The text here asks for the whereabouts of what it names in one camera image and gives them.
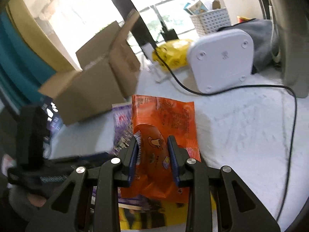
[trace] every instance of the yellow curtain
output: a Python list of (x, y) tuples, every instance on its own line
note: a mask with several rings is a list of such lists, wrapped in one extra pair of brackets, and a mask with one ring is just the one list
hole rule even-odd
[(10, 0), (7, 6), (12, 24), (28, 46), (56, 72), (74, 70), (38, 26), (23, 0)]

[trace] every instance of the cardboard box flap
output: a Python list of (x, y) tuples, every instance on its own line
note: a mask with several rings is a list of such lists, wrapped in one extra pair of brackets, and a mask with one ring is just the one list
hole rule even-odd
[(107, 53), (120, 29), (117, 21), (112, 22), (85, 43), (76, 52), (80, 67), (84, 69), (90, 63), (96, 63), (98, 57)]
[(57, 72), (41, 86), (41, 88), (39, 89), (39, 93), (49, 96), (50, 98), (55, 98), (64, 89), (66, 89), (70, 85), (71, 81), (81, 72), (82, 71), (78, 70)]
[(117, 34), (114, 42), (112, 43), (112, 48), (118, 44), (122, 44), (127, 40), (129, 31), (133, 28), (134, 24), (140, 17), (140, 14), (135, 9), (131, 10), (127, 19), (125, 20), (125, 24), (121, 27), (119, 33)]

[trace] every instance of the barcode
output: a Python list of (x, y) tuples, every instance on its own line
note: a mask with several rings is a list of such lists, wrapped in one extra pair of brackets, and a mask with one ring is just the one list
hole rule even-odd
[(142, 135), (141, 131), (138, 131), (136, 134), (134, 134), (134, 137), (137, 141), (138, 145), (138, 153), (137, 153), (137, 159), (136, 159), (136, 165), (139, 165), (141, 162), (141, 143), (142, 143)]

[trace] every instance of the yellow plastic bag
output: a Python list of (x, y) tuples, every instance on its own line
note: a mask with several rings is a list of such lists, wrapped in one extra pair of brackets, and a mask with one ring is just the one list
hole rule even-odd
[[(158, 55), (168, 64), (168, 66), (172, 70), (175, 70), (188, 64), (187, 51), (191, 42), (193, 42), (193, 40), (190, 39), (172, 40), (158, 46), (156, 50)], [(152, 53), (152, 59), (159, 62), (163, 71), (168, 71), (155, 52)]]

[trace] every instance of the triangular cutout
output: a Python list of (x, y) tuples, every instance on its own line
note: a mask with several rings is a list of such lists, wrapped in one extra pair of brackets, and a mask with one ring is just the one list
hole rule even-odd
[(70, 201), (74, 191), (75, 183), (71, 182), (52, 204), (52, 209), (66, 214), (69, 210)]
[(250, 199), (250, 197), (246, 194), (238, 182), (232, 181), (232, 186), (236, 196), (239, 212), (243, 213), (255, 209), (256, 206), (254, 202)]

